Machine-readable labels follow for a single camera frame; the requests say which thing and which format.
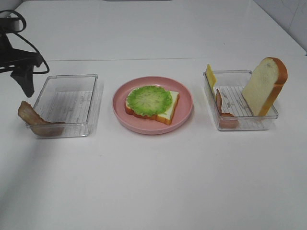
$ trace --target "white table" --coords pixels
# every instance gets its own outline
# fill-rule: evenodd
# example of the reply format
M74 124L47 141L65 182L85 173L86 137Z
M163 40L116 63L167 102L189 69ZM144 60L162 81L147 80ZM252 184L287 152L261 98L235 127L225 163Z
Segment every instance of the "white table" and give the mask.
M33 97L3 73L0 85L0 229L305 230L307 228L306 58L280 57L289 78L268 131L220 132L202 72L251 69L260 57L49 62L50 75L97 73L105 83L97 132L35 139L17 116ZM124 128L115 90L141 76L170 77L194 99L177 130L145 136Z
M253 0L26 1L16 10L47 60L306 54Z

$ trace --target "bread slice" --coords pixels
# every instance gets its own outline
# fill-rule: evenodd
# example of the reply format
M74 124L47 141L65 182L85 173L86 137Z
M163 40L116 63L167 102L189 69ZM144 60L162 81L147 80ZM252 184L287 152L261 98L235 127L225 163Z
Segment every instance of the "bread slice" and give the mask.
M254 116L267 114L287 78L287 69L278 58L266 57L261 61L242 90Z
M156 120L156 121L164 123L166 125L170 125L172 123L172 119L173 119L173 116L174 116L174 113L175 113L175 108L177 106L177 102L178 102L178 99L179 99L179 93L178 92L170 91L170 93L171 93L171 96L172 96L172 104L165 111L165 113L156 114L156 115L152 115L152 116L138 115L128 106L127 99L125 101L125 111L126 111L127 114L133 115L133 116L138 117L138 118Z

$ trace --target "yellow cheese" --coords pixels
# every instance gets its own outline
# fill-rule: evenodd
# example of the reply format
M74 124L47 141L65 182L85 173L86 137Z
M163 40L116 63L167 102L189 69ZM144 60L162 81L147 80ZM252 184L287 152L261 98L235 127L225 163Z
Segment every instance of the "yellow cheese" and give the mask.
M214 73L213 73L213 71L211 69L211 66L209 64L207 65L206 75L207 75L207 79L208 79L211 91L215 95L213 87L214 87L214 85L216 83L216 78L215 78L215 75L214 75Z

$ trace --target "clear plastic container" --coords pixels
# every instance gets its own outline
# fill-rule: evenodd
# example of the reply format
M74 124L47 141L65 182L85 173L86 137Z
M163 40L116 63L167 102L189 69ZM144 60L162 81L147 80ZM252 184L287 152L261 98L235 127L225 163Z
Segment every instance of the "clear plastic container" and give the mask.
M252 71L226 70L213 71L216 77L215 88L219 89L222 97L222 112L231 113L233 116L221 116L211 91L206 72L205 92L210 104L211 112L218 130L267 130L272 122L278 118L278 112L272 106L265 116L254 116L241 92L248 83Z
M33 106L46 121L28 125L37 138L85 137L98 121L103 83L96 74L49 76Z

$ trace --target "black cable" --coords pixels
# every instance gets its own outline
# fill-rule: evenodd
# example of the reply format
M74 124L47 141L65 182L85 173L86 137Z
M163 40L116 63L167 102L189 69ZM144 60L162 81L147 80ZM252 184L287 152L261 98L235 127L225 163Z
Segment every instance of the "black cable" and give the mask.
M26 42L29 46L31 46L31 47L42 57L43 63L45 64L47 70L41 71L41 72L33 72L33 74L46 74L46 73L49 73L50 68L49 68L47 62L45 61L44 57L43 57L43 56L41 55L41 53L38 51L38 49L37 49L31 42L29 42L27 39L25 39L25 38L22 37L20 34L18 34L19 32L25 30L25 28L26 28L26 26L27 26L24 17L23 17L20 13L14 11L14 10L4 10L4 11L0 11L0 13L3 13L3 12L10 12L10 13L15 14L15 15L17 16L17 18L18 18L19 20L21 20L22 23L23 23L23 28L22 28L21 30L19 30L19 31L11 31L11 30L7 30L7 28L6 28L6 31L5 31L5 32L15 34L17 37L19 37L19 38L22 39L24 42Z

